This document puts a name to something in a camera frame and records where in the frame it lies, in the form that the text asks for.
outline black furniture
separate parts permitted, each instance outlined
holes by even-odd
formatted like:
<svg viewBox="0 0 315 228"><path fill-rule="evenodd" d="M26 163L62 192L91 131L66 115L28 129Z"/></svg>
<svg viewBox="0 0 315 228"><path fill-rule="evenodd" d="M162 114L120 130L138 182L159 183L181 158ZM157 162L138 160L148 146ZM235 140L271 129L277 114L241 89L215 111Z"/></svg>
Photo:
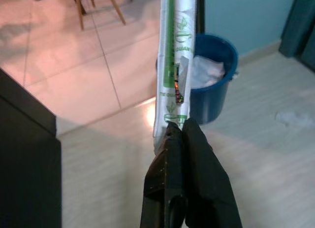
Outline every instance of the black furniture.
<svg viewBox="0 0 315 228"><path fill-rule="evenodd" d="M0 227L62 226L56 117L0 69Z"/></svg>

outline rolled packaging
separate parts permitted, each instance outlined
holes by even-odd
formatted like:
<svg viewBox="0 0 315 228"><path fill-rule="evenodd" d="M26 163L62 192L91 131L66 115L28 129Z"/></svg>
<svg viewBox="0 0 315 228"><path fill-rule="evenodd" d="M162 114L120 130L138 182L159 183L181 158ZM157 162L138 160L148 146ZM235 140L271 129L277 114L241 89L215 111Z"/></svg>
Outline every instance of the rolled packaging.
<svg viewBox="0 0 315 228"><path fill-rule="evenodd" d="M195 41L196 0L161 0L160 37L157 59L157 99L154 124L155 152L161 144L168 121L182 128L189 118L190 73ZM178 70L180 104L175 95Z"/></svg>

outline floor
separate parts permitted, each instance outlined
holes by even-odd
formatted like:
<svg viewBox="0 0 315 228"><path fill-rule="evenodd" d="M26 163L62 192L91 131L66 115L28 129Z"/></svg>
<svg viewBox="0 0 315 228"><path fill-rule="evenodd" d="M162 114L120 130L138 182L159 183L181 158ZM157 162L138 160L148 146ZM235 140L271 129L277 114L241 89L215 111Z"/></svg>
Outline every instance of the floor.
<svg viewBox="0 0 315 228"><path fill-rule="evenodd" d="M202 126L227 171L244 228L315 227L315 74L275 53L239 69L224 109ZM63 227L137 228L154 158L154 99L61 136Z"/></svg>
<svg viewBox="0 0 315 228"><path fill-rule="evenodd" d="M160 0L0 0L0 66L57 115L58 134L155 95Z"/></svg>

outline wooden chair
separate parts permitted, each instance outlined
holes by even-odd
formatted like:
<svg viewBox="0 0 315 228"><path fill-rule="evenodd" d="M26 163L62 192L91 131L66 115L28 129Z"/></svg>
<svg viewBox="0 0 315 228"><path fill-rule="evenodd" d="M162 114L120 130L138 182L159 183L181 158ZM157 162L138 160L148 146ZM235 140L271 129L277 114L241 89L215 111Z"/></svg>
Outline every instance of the wooden chair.
<svg viewBox="0 0 315 228"><path fill-rule="evenodd" d="M83 15L82 15L82 4L81 4L81 0L75 0L76 1L76 4L77 4L77 8L78 8L78 13L79 13L79 20L80 20L80 26L81 26L81 30L84 29L84 24L83 24ZM114 6L114 8L116 9L118 15L119 15L119 18L121 19L122 23L124 25L126 25L126 21L124 19L124 16L123 14L121 13L120 9L119 9L119 6L117 5L116 1L115 0L110 0ZM92 6L95 8L95 2L94 0L91 0L91 3L92 3Z"/></svg>

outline tile grout line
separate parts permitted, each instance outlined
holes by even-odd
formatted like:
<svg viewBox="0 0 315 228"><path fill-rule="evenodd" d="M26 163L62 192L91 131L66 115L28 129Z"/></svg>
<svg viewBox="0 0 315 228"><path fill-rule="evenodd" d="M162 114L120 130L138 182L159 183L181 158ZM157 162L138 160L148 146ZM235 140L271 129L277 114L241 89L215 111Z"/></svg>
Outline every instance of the tile grout line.
<svg viewBox="0 0 315 228"><path fill-rule="evenodd" d="M86 60L86 61L84 61L84 62L82 62L82 63L75 64L75 65L73 65L73 66L71 66L71 67L69 67L69 68L67 68L67 69L65 69L65 70L62 70L62 71L58 72L58 73L49 75L49 76L47 76L47 77L44 78L44 79L40 79L40 80L38 80L38 81L32 82L31 84L25 85L24 87L29 87L29 86L31 86L31 85L33 85L33 84L37 84L37 83L39 83L39 82L41 82L41 81L44 81L44 80L46 80L46 79L55 77L56 75L65 73L65 72L67 72L67 71L70 71L70 70L72 70L72 69L74 69L74 68L76 68L76 67L79 67L79 66L84 65L84 64L86 64L86 63L88 63L88 62L94 61L94 60L96 60L96 59L98 59L98 58L101 58L101 57L103 57L103 54L102 54L102 55L99 55L99 56L97 56L97 57L90 58L90 59L88 59L88 60Z"/></svg>
<svg viewBox="0 0 315 228"><path fill-rule="evenodd" d="M29 33L26 43L26 54L25 54L25 61L24 61L24 74L23 74L23 87L25 88L26 84L26 69L28 64L28 58L29 58L29 49L30 49L30 41L31 41L31 26L32 26L32 13L33 13L33 2L31 1L31 10L30 10L30 20L29 20Z"/></svg>
<svg viewBox="0 0 315 228"><path fill-rule="evenodd" d="M151 102L151 101L150 101L151 99L152 99L152 101L153 101L153 100L155 101L155 98L156 98L156 96L153 96L153 97L151 97L151 98L149 98L149 99L147 99L147 100L143 100L143 101L140 101L140 102L138 102L138 103L134 103L134 104L132 104L132 105L130 105L130 106L122 107L122 108L119 109L118 111L114 111L114 112L112 112L112 113L110 113L110 114L108 114L108 115L105 115L105 116L99 117L99 118L97 118L97 119L94 119L94 120L92 120L92 121L90 121L90 122L87 122L87 123L85 123L85 124L83 124L83 125L80 125L80 126L78 126L78 127L76 127L76 128L73 128L73 129L71 129L71 130L69 130L69 131L63 132L63 133L61 133L61 134L58 134L58 133L57 133L57 138L60 139L61 137L65 136L65 135L68 135L68 134L70 134L70 133L72 133L72 132L75 132L75 131L77 131L77 130L80 130L80 129L84 128L84 127L92 126L92 125L94 125L94 124L96 124L96 123L98 123L98 122L107 120L107 119L109 119L109 118L111 118L111 117L114 117L114 116L116 116L116 115L118 115L118 114L121 114L121 113L123 113L123 112L125 112L125 111L128 111L128 110L130 110L130 109L132 109L132 108L134 108L134 107L138 107L138 106L141 106L142 104L145 104L145 103L147 103L147 102Z"/></svg>
<svg viewBox="0 0 315 228"><path fill-rule="evenodd" d="M97 38L98 38L100 47L101 47L102 52L103 52L103 55L104 55L104 60L105 60L105 63L106 63L107 69L108 69L108 73L109 73L110 79L111 79L112 84L113 84L113 88L114 88L114 91L115 91L115 95L116 95L116 98L117 98L117 102L118 102L118 105L119 105L119 109L121 109L121 108L122 108L122 105L121 105L121 103L120 103L120 101L119 101L119 98L118 98L118 93L117 93L117 90L116 90L116 87L115 87L115 84L114 84L113 76L112 76L112 73L110 72L110 69L109 69L109 65L108 65L108 62L107 62L107 59L106 59L106 55L105 55L105 52L104 52L102 43L101 43L101 41L100 41L99 33L98 33L98 30L97 30L97 27L96 27L96 24L95 24L93 15L92 15L92 20L93 20L93 23L94 23L94 27L95 27L95 31L96 31L96 35L97 35Z"/></svg>
<svg viewBox="0 0 315 228"><path fill-rule="evenodd" d="M126 43L126 44L124 44L124 45L122 45L122 46L120 46L120 47L114 48L113 50L111 50L111 51L109 51L109 52L104 52L104 53L105 53L105 55L112 54L112 53L114 53L114 52L119 51L120 49L123 49L123 48L125 48L125 47L129 47L129 46L131 46L131 45L133 45L133 44L136 44L136 43L138 43L138 42L142 42L142 41L144 41L144 40L146 40L146 39L152 38L152 37L157 36L157 35L159 35L159 31L158 31L157 33L155 33L155 34L152 34L152 35L148 36L148 37L141 38L141 39L139 39L139 40L137 40L137 41L135 41L135 42Z"/></svg>

